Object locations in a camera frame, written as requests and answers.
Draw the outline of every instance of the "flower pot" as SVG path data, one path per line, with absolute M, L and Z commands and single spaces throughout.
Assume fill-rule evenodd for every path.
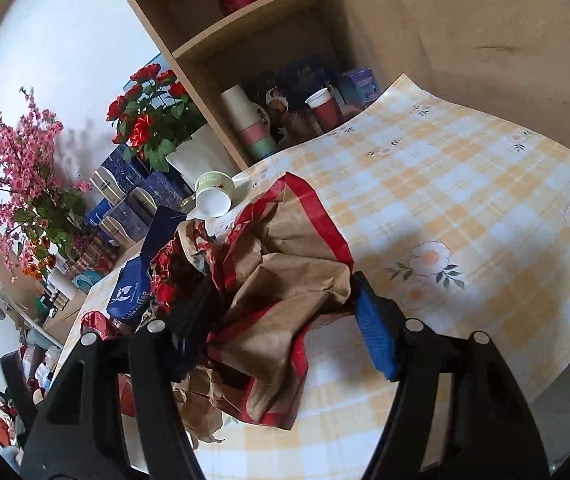
M 229 176 L 238 173 L 225 147 L 207 123 L 194 132 L 191 140 L 181 143 L 175 152 L 167 155 L 167 162 L 180 172 L 191 189 L 196 189 L 196 181 L 207 171 L 221 171 Z

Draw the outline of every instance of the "red paper cup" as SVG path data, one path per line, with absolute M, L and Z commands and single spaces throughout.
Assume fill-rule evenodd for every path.
M 325 133 L 343 124 L 342 112 L 338 108 L 336 99 L 332 97 L 327 88 L 310 95 L 305 100 L 305 103 L 314 110 L 314 115 Z

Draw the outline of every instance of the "yellow checkered tablecloth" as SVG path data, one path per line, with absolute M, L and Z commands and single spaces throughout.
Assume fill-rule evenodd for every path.
M 377 294 L 436 332 L 487 332 L 527 399 L 569 365 L 570 150 L 402 76 L 337 130 L 237 175 L 245 199 L 208 221 L 210 233 L 285 171 L 316 190 Z M 110 278 L 81 312 L 105 309 Z M 229 422 L 222 444 L 196 451 L 208 478 L 363 474 L 396 385 L 372 368 L 353 317 L 309 333 L 306 346 L 292 430 Z

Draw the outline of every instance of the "rose bouquet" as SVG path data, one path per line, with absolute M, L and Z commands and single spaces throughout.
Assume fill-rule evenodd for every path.
M 136 72 L 132 88 L 110 105 L 107 120 L 116 123 L 114 144 L 129 143 L 126 157 L 134 154 L 153 170 L 167 172 L 167 155 L 205 120 L 175 73 L 160 69 L 152 63 Z
M 28 113 L 16 128 L 2 121 L 0 112 L 0 190 L 9 192 L 0 203 L 0 256 L 14 274 L 12 253 L 17 248 L 22 272 L 40 280 L 47 277 L 56 257 L 51 244 L 68 260 L 78 257 L 74 245 L 81 241 L 81 219 L 85 204 L 74 190 L 64 190 L 53 171 L 54 141 L 63 129 L 56 114 L 40 110 L 33 91 L 20 92 L 28 102 Z M 76 182 L 74 188 L 87 192 L 88 182 Z

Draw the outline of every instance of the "silver screw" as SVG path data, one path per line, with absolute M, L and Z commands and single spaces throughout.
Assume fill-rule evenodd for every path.
M 147 323 L 147 329 L 151 333 L 162 332 L 164 330 L 164 321 L 155 319 Z
M 415 319 L 412 317 L 405 321 L 405 328 L 410 332 L 420 332 L 425 326 L 420 319 Z
M 88 332 L 84 336 L 81 337 L 81 344 L 83 346 L 91 346 L 98 340 L 98 336 L 95 332 Z
M 485 332 L 474 332 L 474 341 L 479 345 L 486 345 L 491 339 L 489 339 L 489 336 Z

